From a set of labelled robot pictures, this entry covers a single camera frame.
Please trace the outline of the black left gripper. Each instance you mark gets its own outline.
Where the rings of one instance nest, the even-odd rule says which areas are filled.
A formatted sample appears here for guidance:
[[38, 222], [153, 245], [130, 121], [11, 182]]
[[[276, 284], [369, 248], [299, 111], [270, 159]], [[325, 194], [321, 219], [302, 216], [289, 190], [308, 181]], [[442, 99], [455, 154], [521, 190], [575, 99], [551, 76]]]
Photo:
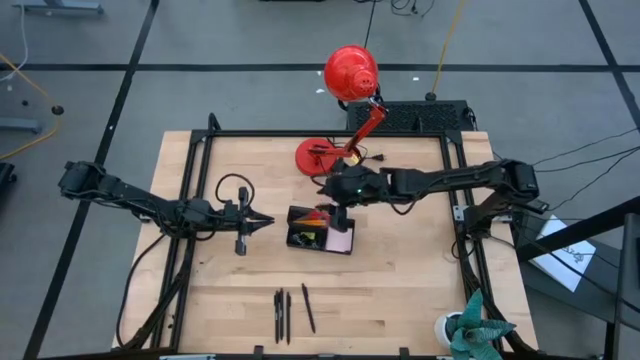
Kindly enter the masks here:
[[245, 256], [247, 253], [247, 237], [249, 233], [254, 233], [264, 227], [272, 225], [274, 218], [257, 212], [253, 209], [249, 209], [249, 191], [246, 187], [240, 187], [238, 190], [238, 204], [234, 204], [231, 200], [227, 200], [224, 203], [222, 211], [222, 224], [218, 227], [222, 229], [235, 229], [237, 232], [237, 239], [235, 241], [235, 253], [239, 256]]

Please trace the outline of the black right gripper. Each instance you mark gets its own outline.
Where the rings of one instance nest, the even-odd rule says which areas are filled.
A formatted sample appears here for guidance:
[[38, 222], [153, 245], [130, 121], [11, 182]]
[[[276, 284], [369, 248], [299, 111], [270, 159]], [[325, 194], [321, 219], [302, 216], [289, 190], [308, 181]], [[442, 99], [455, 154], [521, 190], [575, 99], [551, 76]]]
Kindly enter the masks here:
[[328, 209], [332, 200], [335, 205], [329, 226], [344, 233], [348, 229], [347, 208], [387, 202], [389, 183], [383, 173], [357, 165], [326, 178], [318, 193], [326, 196], [321, 196], [315, 207]]

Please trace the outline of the pink sticky note pad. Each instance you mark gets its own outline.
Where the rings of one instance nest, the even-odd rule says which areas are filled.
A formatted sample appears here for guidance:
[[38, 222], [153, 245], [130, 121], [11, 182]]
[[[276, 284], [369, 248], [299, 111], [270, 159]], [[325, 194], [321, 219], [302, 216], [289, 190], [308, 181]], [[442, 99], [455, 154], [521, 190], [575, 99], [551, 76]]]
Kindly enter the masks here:
[[349, 228], [346, 232], [340, 232], [329, 227], [325, 243], [325, 250], [329, 252], [347, 254], [352, 251], [353, 230]]

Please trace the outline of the black mesh desk organizer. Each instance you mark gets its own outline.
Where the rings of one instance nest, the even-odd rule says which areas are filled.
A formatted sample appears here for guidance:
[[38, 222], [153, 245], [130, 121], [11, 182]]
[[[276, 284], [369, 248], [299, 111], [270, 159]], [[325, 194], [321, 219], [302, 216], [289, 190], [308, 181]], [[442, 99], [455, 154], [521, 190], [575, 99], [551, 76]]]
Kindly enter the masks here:
[[[296, 217], [299, 217], [302, 214], [308, 213], [312, 209], [318, 209], [318, 210], [325, 211], [325, 212], [330, 214], [330, 210], [333, 208], [333, 206], [334, 205], [331, 205], [328, 209], [318, 209], [316, 207], [314, 207], [314, 208], [306, 208], [306, 207], [299, 207], [299, 206], [290, 206], [289, 207], [289, 212], [287, 214], [288, 231], [287, 231], [287, 236], [286, 236], [286, 245], [289, 246], [289, 247], [298, 248], [298, 249], [320, 251], [320, 252], [327, 252], [327, 253], [335, 253], [335, 254], [342, 254], [342, 255], [350, 255], [352, 253], [352, 251], [353, 251], [353, 248], [354, 248], [355, 221], [353, 219], [350, 219], [350, 218], [347, 217], [348, 229], [351, 228], [353, 230], [353, 247], [352, 247], [352, 251], [350, 253], [347, 253], [347, 254], [329, 252], [329, 251], [325, 250], [327, 232], [328, 232], [328, 228], [330, 227], [329, 224], [327, 226], [310, 226], [309, 224], [299, 224], [299, 223], [294, 223], [293, 222]], [[302, 233], [302, 232], [315, 233], [316, 234], [315, 240], [322, 244], [322, 248], [321, 249], [312, 249], [312, 248], [305, 247], [305, 246], [302, 247], [302, 248], [291, 246], [290, 243], [289, 243], [289, 236], [292, 233]]]

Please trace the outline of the black perforated metal case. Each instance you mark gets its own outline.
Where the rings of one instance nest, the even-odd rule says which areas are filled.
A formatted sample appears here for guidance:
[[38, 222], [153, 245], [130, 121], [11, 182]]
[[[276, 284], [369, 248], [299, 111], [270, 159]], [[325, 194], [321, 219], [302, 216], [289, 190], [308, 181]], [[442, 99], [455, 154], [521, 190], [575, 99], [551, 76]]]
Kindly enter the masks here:
[[374, 132], [474, 131], [475, 113], [464, 100], [390, 101], [385, 119]]

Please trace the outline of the red desk lamp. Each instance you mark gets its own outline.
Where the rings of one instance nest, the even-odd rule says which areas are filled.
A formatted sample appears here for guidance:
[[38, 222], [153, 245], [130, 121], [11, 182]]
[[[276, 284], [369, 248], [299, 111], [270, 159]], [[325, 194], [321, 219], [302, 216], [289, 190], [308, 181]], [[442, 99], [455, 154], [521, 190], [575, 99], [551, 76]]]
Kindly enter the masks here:
[[342, 103], [367, 100], [368, 120], [342, 146], [327, 138], [309, 138], [296, 149], [295, 164], [306, 176], [326, 175], [344, 158], [360, 157], [358, 145], [387, 117], [380, 95], [379, 69], [373, 55], [359, 45], [346, 45], [331, 54], [324, 68], [325, 85]]

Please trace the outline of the teal plant in white pot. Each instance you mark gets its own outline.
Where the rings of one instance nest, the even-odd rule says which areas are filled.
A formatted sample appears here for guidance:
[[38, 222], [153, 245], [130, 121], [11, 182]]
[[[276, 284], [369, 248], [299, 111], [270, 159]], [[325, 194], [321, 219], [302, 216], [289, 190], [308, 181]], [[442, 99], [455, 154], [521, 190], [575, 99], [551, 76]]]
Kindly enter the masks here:
[[447, 347], [453, 360], [503, 360], [491, 345], [512, 332], [516, 325], [503, 320], [483, 319], [483, 294], [477, 289], [463, 312], [441, 315], [434, 324], [438, 342]]

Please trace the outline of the grey furniture base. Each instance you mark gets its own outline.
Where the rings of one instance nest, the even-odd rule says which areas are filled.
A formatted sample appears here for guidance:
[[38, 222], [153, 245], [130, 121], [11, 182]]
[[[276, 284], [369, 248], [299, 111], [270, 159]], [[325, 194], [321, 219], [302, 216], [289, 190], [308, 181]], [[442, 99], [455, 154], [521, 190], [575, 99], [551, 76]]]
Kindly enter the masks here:
[[12, 6], [21, 10], [82, 11], [102, 15], [104, 8], [99, 2], [80, 0], [12, 0]]
[[42, 126], [39, 121], [24, 118], [0, 117], [0, 130], [28, 131], [39, 134]]

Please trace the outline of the black chair caster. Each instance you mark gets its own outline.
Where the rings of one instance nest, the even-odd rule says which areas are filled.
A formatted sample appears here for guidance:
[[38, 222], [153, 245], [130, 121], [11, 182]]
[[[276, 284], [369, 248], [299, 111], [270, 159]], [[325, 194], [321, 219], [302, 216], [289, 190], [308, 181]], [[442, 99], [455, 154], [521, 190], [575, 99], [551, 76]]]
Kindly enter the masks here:
[[0, 200], [2, 200], [17, 177], [14, 173], [15, 166], [10, 163], [0, 162]]

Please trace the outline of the white paper sheet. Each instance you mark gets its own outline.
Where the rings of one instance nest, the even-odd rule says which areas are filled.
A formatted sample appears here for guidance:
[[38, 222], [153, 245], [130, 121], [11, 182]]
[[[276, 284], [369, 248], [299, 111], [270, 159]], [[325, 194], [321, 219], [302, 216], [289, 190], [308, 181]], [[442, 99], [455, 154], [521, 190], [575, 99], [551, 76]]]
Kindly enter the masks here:
[[530, 263], [570, 292], [574, 292], [595, 252], [596, 248], [591, 243], [581, 241], [555, 250], [552, 254], [538, 256], [530, 260]]

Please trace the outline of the black metal stand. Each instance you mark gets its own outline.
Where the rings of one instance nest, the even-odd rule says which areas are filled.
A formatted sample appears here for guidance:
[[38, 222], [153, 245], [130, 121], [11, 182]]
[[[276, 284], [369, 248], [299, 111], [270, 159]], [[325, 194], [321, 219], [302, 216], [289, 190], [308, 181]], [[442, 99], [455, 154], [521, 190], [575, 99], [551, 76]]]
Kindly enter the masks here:
[[[544, 295], [606, 322], [602, 360], [618, 360], [623, 328], [640, 333], [640, 196], [621, 203], [553, 234], [536, 239], [545, 222], [531, 213], [515, 215], [516, 254], [524, 284]], [[531, 261], [588, 240], [601, 233], [624, 230], [619, 250], [597, 244], [574, 291], [534, 267]]]

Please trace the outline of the black aluminium table frame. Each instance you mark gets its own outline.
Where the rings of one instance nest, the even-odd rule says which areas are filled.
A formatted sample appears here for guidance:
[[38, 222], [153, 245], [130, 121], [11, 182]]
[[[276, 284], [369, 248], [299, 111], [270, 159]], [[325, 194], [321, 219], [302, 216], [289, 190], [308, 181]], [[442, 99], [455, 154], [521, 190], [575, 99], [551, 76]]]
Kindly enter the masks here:
[[[169, 310], [160, 336], [178, 333], [185, 353], [435, 355], [441, 346], [434, 324], [460, 310], [466, 299], [454, 240], [451, 202], [433, 194], [412, 210], [378, 204], [351, 211], [356, 222], [349, 256], [291, 249], [285, 243], [290, 206], [311, 207], [316, 186], [296, 168], [304, 135], [293, 131], [226, 130], [212, 145], [205, 181], [190, 190], [218, 203], [252, 182], [254, 208], [275, 222], [234, 251], [235, 235], [203, 237], [195, 247], [183, 311]], [[309, 292], [316, 325], [312, 333], [301, 284]], [[274, 339], [274, 294], [291, 295], [291, 342]]]

